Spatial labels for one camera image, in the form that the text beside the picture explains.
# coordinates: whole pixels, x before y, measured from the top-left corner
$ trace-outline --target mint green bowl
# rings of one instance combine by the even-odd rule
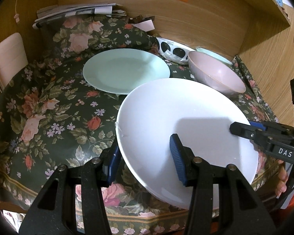
[[[223,64],[227,66],[232,66],[232,62],[230,62],[228,59],[225,59],[223,56],[220,56],[219,54],[212,52],[208,49],[196,47],[196,51],[212,56],[213,58],[216,58],[217,60],[219,60],[220,62],[222,62]]]

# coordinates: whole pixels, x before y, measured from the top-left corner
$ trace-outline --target stack of papers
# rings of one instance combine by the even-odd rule
[[[120,9],[120,7],[120,5],[115,3],[53,5],[37,11],[37,19],[33,24],[33,28],[38,29],[46,23],[73,15],[101,14],[114,17],[126,16],[126,12]]]

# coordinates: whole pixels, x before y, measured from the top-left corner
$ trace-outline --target light green plate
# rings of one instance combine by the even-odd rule
[[[219,54],[215,53],[215,52],[212,52],[208,49],[204,49],[204,48],[201,48],[201,47],[196,47],[196,51],[198,52],[202,52],[202,53],[205,53],[209,56],[212,56],[214,58],[216,58],[217,60],[219,60],[220,62],[222,62],[223,64],[225,64],[226,66],[232,66],[232,62],[230,62],[228,59],[225,59],[223,56],[220,56]]]
[[[85,80],[98,90],[127,95],[136,87],[170,77],[170,69],[149,52],[121,48],[101,52],[90,58],[84,68]]]

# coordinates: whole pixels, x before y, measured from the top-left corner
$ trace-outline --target white bowl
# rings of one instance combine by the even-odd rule
[[[122,156],[135,178],[151,194],[173,206],[188,209],[192,188],[179,180],[169,148],[177,133],[212,165],[235,164],[251,183],[258,165],[258,152],[248,139],[234,136],[233,122],[249,124],[227,97],[203,84],[185,79],[154,80],[135,88],[122,102],[116,136]],[[218,187],[213,207],[219,206]]]
[[[199,83],[203,83],[226,95],[237,95],[246,91],[240,77],[228,66],[205,53],[188,53],[188,65]]]
[[[212,57],[216,58],[217,60],[219,60],[220,62],[224,63],[227,66],[232,66],[232,62],[230,62],[228,59],[224,58],[223,56],[220,56],[219,54],[217,54],[217,53],[215,53],[213,51],[210,51],[208,49],[201,48],[201,47],[196,47],[196,51],[205,53],[205,54],[207,54],[209,56],[212,56]]]
[[[195,51],[188,46],[168,39],[157,37],[157,41],[159,43],[159,54],[165,59],[178,64],[187,65],[188,53]]]

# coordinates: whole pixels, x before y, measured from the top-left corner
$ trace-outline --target screw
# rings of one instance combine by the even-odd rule
[[[196,156],[193,158],[193,161],[194,161],[194,163],[199,164],[202,162],[202,159],[200,157]]]
[[[58,167],[59,171],[64,171],[65,169],[66,169],[66,166],[64,164],[62,164]]]
[[[230,170],[236,170],[236,166],[234,164],[229,164],[228,167]]]
[[[92,163],[93,163],[93,164],[98,164],[98,163],[100,163],[100,158],[98,158],[98,157],[93,158],[93,159],[92,159]]]

